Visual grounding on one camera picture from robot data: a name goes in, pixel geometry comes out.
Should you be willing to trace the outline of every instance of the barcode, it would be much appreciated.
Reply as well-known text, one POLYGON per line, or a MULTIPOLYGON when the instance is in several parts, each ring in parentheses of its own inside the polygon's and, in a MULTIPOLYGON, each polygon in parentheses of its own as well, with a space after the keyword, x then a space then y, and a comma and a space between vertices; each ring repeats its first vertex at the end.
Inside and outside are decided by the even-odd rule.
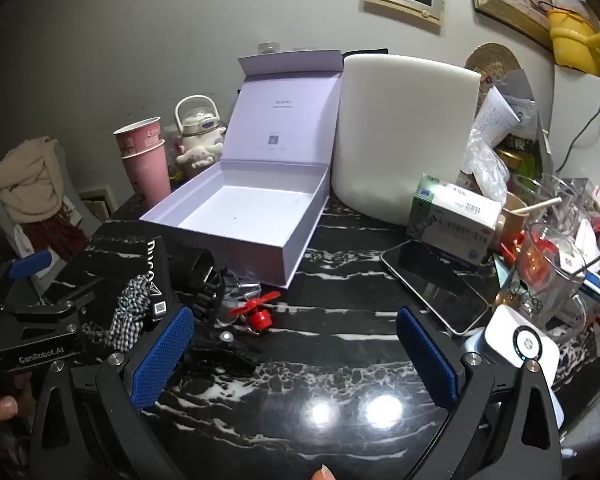
POLYGON ((480 208, 477 205, 473 205, 473 204, 471 204, 469 202, 466 203, 466 205, 464 206, 464 208, 467 211, 471 211, 472 213, 476 213, 476 214, 480 213, 480 208))
POLYGON ((450 231, 456 232, 458 234, 464 235, 467 238, 471 238, 473 240, 475 240, 476 242, 478 242, 481 245, 485 245, 487 243, 487 237, 481 235, 480 233, 469 229, 468 227, 465 227, 463 225, 460 225, 456 222, 453 222, 452 220, 443 220, 440 222, 441 225, 447 229, 449 229, 450 231))

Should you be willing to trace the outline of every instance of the paper document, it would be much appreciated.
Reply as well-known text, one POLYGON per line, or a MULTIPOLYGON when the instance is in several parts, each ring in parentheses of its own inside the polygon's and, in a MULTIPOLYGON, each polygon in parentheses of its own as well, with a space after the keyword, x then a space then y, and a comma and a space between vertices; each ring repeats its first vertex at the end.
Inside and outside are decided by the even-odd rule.
POLYGON ((480 132, 480 138, 484 142, 491 148, 495 148, 507 136, 511 128, 519 122, 518 116, 502 97, 500 91, 492 86, 472 127, 480 132))

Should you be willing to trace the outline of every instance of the pink paper cup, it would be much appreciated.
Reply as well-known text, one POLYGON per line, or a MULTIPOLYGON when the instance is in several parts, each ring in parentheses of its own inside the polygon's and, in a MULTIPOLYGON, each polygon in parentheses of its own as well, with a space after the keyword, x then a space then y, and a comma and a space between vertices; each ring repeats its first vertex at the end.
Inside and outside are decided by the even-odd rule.
POLYGON ((149 206, 153 207, 170 195, 164 140, 145 152, 123 156, 122 163, 134 191, 144 196, 149 206))
POLYGON ((160 143, 160 117, 133 123, 113 132, 120 156, 146 152, 160 143))

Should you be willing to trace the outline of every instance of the qr code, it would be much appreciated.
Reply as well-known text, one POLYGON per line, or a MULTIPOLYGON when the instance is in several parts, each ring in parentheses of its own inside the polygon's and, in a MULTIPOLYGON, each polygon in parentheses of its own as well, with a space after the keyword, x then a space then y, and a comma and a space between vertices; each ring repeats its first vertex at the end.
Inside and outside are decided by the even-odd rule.
POLYGON ((160 303, 156 303, 154 305, 154 312, 156 316, 161 316, 165 312, 167 312, 167 303, 165 301, 161 301, 160 303))

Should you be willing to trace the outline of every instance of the white teapot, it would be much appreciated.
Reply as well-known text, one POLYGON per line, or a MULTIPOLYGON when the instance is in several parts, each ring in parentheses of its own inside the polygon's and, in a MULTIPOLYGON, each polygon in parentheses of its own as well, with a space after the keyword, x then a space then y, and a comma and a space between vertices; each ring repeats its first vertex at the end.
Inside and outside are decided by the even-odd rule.
POLYGON ((181 100, 176 105, 175 119, 180 133, 180 155, 176 162, 183 166, 187 176, 191 177, 218 161, 224 149, 222 134, 226 128, 219 126, 216 104, 204 95, 192 95, 181 100), (196 108, 192 116, 180 121, 180 106, 193 100, 205 100, 211 107, 196 108))

